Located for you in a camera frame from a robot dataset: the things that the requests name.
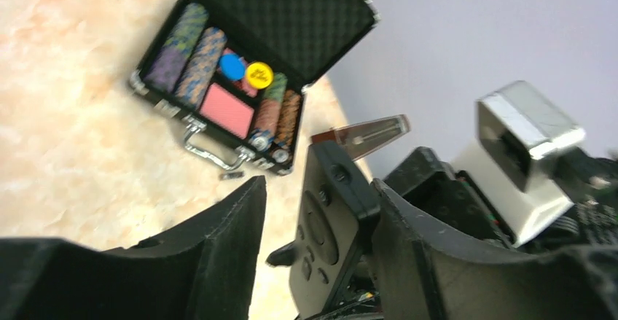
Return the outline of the black remote control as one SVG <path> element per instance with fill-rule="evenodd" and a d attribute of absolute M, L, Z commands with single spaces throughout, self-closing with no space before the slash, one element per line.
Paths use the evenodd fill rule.
<path fill-rule="evenodd" d="M 301 319 L 341 301 L 379 212 L 376 194 L 343 148 L 310 145 L 289 275 Z"/>

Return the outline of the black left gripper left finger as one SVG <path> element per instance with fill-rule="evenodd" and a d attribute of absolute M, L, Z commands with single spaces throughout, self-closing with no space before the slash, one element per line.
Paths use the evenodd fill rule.
<path fill-rule="evenodd" d="M 267 192 L 255 176 L 128 249 L 1 240 L 3 319 L 247 319 Z"/>

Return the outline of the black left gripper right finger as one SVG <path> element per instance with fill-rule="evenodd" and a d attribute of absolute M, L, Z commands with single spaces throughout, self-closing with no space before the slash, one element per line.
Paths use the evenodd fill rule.
<path fill-rule="evenodd" d="M 370 267 L 386 319 L 615 319 L 617 249 L 525 254 L 477 240 L 374 180 Z"/>

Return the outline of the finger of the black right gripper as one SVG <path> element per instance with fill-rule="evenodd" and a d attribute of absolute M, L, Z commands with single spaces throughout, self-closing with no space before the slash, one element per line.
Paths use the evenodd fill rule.
<path fill-rule="evenodd" d="M 292 241 L 286 245 L 272 251 L 267 259 L 266 263 L 271 267 L 290 267 L 297 260 L 297 250 L 295 242 Z"/>

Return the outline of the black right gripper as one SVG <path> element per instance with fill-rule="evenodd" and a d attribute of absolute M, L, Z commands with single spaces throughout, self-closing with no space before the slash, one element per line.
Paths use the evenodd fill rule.
<path fill-rule="evenodd" d="M 557 220 L 518 249 L 542 253 L 569 245 L 617 244 L 617 160 L 576 148 L 559 158 L 552 178 L 575 201 Z M 516 249 L 515 233 L 476 180 L 454 171 L 429 147 L 418 147 L 385 183 L 411 205 L 474 238 Z"/>

